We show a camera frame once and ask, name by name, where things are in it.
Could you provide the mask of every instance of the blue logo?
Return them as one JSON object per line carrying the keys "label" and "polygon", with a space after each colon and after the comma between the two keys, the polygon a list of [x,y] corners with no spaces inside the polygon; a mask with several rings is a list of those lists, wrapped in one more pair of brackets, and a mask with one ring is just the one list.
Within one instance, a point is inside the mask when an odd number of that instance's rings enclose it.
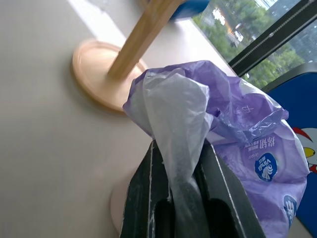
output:
{"label": "blue logo", "polygon": [[271,182],[277,171],[276,160],[270,153],[256,160],[254,167],[259,178],[266,182]]}
{"label": "blue logo", "polygon": [[284,209],[288,218],[288,226],[290,227],[297,212],[297,202],[289,195],[284,196]]}

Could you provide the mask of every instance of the plastic bag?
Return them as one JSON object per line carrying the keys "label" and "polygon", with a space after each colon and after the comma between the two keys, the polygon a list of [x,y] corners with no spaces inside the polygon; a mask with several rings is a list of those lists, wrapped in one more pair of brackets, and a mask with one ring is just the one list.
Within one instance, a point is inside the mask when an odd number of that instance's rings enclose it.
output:
{"label": "plastic bag", "polygon": [[198,61],[147,70],[133,81],[123,108],[158,143],[178,237],[209,237],[192,178],[205,138],[242,182],[265,234],[287,235],[309,171],[284,121],[288,112],[271,97]]}

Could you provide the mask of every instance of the window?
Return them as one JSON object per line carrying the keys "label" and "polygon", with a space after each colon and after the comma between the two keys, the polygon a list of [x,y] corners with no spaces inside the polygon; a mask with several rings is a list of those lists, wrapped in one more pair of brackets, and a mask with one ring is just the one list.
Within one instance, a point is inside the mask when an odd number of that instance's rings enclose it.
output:
{"label": "window", "polygon": [[194,22],[227,62],[300,0],[212,0]]}
{"label": "window", "polygon": [[252,68],[243,78],[263,88],[296,66],[311,62],[317,62],[317,20]]}

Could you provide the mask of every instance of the round wooden base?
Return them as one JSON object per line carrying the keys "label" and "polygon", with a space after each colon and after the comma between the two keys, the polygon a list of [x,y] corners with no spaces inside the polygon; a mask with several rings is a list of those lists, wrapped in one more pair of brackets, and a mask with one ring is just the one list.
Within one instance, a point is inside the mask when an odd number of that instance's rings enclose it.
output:
{"label": "round wooden base", "polygon": [[122,113],[132,80],[146,70],[140,60],[126,79],[107,77],[120,47],[96,40],[82,43],[73,54],[75,80],[95,102],[108,109]]}

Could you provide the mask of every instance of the cartoon rooster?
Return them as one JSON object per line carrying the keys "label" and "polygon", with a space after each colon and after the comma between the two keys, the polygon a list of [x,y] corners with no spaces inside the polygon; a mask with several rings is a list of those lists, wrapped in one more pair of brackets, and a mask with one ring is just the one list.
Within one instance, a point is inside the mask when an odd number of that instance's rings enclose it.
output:
{"label": "cartoon rooster", "polygon": [[304,148],[309,170],[317,174],[317,128],[293,128]]}

